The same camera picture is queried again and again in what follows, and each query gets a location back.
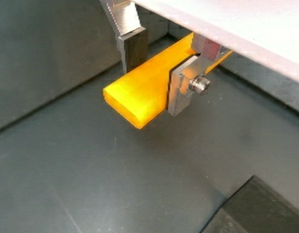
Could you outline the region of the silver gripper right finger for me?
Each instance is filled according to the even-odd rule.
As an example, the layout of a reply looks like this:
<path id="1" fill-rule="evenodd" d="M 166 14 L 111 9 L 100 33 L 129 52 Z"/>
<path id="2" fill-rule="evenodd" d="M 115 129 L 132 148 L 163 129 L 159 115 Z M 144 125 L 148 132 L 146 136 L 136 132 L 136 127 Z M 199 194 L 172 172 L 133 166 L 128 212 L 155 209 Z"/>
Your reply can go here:
<path id="1" fill-rule="evenodd" d="M 191 55 L 170 71 L 167 110 L 174 117 L 188 107 L 194 94 L 206 94 L 207 74 L 230 56 L 224 46 L 198 33 L 188 40 L 188 50 Z"/>

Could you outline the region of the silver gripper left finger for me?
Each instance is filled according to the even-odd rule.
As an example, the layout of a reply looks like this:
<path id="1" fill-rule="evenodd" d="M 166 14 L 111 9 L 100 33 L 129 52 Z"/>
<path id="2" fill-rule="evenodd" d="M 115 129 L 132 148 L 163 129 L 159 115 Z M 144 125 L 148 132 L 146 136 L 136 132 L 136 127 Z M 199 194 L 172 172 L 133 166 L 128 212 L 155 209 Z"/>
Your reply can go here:
<path id="1" fill-rule="evenodd" d="M 100 2 L 116 33 L 123 72 L 128 73 L 147 60 L 148 31 L 141 26 L 133 2 L 129 0 L 100 0 Z"/>

